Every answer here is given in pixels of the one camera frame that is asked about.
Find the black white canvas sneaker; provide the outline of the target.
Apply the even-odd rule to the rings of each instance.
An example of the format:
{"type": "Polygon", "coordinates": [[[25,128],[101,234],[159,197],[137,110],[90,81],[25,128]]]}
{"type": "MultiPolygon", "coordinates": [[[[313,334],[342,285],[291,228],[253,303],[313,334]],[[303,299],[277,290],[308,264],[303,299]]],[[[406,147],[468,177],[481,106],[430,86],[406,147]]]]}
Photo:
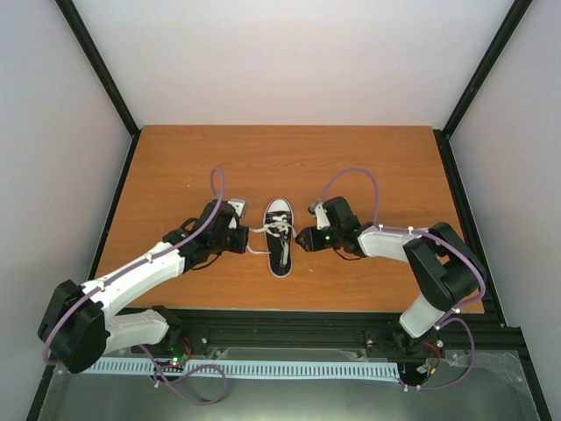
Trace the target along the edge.
{"type": "Polygon", "coordinates": [[[283,278],[292,270],[291,240],[295,234],[293,212],[288,200],[275,198],[266,207],[263,228],[268,265],[273,276],[283,278]]]}

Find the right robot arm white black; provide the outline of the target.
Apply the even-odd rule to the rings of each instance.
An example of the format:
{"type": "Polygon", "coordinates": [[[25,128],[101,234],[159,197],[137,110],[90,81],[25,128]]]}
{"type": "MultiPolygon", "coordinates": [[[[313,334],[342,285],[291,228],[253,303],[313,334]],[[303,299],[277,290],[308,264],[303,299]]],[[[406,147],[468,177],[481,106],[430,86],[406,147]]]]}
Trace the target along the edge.
{"type": "Polygon", "coordinates": [[[420,294],[383,335],[401,355],[414,353],[420,340],[458,312],[469,297],[486,293],[483,265],[447,223],[423,229],[362,224],[341,196],[318,203],[310,213],[316,223],[296,236],[303,250],[344,250],[358,259],[385,258],[409,264],[420,294]]]}

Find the white shoelace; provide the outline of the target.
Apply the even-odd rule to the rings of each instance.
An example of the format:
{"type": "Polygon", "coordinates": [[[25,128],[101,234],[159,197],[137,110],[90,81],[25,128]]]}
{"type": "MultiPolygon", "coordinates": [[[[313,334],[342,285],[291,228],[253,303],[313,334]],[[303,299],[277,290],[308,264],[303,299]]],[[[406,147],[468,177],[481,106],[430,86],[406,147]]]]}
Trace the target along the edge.
{"type": "Polygon", "coordinates": [[[259,229],[250,229],[251,232],[263,232],[280,241],[280,258],[278,261],[278,269],[285,273],[288,266],[288,257],[290,256],[290,240],[294,235],[294,227],[285,220],[277,220],[266,223],[259,229]]]}

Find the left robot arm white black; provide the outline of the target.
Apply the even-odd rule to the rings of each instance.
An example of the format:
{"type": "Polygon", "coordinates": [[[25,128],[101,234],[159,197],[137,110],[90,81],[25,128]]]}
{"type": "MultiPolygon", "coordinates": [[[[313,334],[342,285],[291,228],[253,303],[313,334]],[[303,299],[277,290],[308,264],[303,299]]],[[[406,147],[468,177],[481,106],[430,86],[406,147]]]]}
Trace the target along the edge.
{"type": "Polygon", "coordinates": [[[240,219],[245,210],[242,199],[214,200],[199,218],[186,220],[121,268],[83,284],[60,283],[38,329],[46,363],[60,363],[78,374],[105,354],[127,347],[176,351],[184,329],[170,310],[159,305],[131,314],[121,311],[161,283],[206,268],[223,253],[244,253],[249,229],[240,219]]]}

